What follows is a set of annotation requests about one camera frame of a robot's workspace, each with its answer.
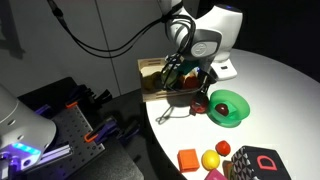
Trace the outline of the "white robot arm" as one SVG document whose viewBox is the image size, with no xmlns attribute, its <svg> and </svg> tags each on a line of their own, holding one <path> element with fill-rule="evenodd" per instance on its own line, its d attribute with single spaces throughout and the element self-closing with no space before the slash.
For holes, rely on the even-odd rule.
<svg viewBox="0 0 320 180">
<path fill-rule="evenodd" d="M 167 38 L 177 54 L 186 61 L 197 61 L 198 67 L 217 81 L 235 78 L 237 71 L 230 52 L 238 37 L 243 14 L 232 6 L 218 4 L 200 18 L 192 17 L 183 0 L 157 0 Z"/>
</svg>

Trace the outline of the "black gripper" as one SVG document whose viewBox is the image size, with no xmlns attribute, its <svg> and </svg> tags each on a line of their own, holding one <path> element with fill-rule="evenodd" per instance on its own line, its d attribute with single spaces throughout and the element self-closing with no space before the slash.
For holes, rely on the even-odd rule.
<svg viewBox="0 0 320 180">
<path fill-rule="evenodd" d="M 206 94 L 209 89 L 209 86 L 217 82 L 216 78 L 217 75 L 213 69 L 210 69 L 208 72 L 199 70 L 198 80 L 200 82 L 200 87 L 197 90 L 197 92 L 200 94 Z"/>
</svg>

